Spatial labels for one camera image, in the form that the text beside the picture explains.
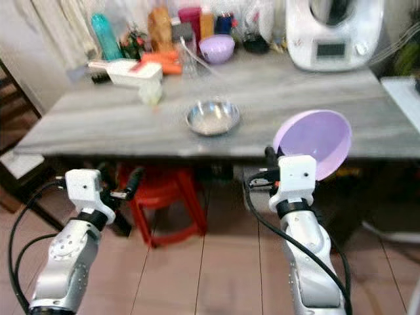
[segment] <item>wall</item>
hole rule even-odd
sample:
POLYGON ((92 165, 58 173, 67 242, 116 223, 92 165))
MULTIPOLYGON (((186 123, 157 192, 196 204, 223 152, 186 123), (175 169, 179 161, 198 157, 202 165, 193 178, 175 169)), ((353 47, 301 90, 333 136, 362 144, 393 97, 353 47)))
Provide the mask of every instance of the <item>wall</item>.
MULTIPOLYGON (((13 5, 14 0, 0 1, 0 58, 22 85, 36 106, 46 112, 71 89, 72 83, 59 61, 45 48, 42 38, 31 29, 13 5)), ((129 19, 143 29, 146 28, 149 0, 101 0, 101 3, 116 1, 122 7, 122 14, 131 15, 129 19)), ((175 13, 179 7, 208 3, 220 10, 238 11, 248 0, 174 0, 169 8, 175 13)), ((280 12, 284 0, 276 0, 276 11, 280 12)), ((383 42, 394 42, 408 26, 408 11, 412 0, 386 0, 385 34, 383 42)), ((282 19, 278 16, 277 25, 282 19)))

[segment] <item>marble tabletop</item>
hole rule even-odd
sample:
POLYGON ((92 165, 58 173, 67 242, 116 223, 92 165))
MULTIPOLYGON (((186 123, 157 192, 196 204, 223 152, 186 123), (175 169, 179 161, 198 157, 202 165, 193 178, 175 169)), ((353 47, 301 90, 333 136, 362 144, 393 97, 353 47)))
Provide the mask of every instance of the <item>marble tabletop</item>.
POLYGON ((420 136, 370 70, 304 72, 286 54, 238 51, 215 67, 219 76, 169 76, 158 107, 136 89, 86 85, 65 94, 15 152, 114 158, 262 158, 278 128, 305 110, 341 112, 353 129, 351 158, 420 158, 420 136), (240 124, 222 136, 190 131, 185 115, 197 100, 230 100, 240 124))

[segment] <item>metal bowl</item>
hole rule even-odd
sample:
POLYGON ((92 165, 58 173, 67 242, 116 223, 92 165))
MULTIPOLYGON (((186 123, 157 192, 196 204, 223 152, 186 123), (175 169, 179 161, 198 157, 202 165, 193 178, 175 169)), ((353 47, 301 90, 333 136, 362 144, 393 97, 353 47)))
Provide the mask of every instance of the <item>metal bowl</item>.
POLYGON ((238 108, 227 101, 198 102, 186 116, 189 128, 204 136, 227 133, 240 120, 238 108))

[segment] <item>red plastic stool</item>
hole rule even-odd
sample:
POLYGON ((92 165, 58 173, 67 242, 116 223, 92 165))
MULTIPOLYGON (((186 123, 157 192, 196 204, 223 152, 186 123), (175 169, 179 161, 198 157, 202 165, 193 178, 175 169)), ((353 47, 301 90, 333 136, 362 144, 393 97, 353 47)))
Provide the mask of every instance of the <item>red plastic stool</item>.
MULTIPOLYGON (((134 167, 119 168, 120 186, 124 187, 134 167)), ((197 199, 194 179, 189 169, 155 169, 146 168, 144 178, 130 202, 131 211, 140 230, 144 242, 150 247, 168 245, 181 242, 192 234, 204 235, 207 222, 203 209, 197 199), (168 236, 155 237, 152 235, 143 208, 158 210, 182 200, 192 220, 192 224, 181 231, 168 236)))

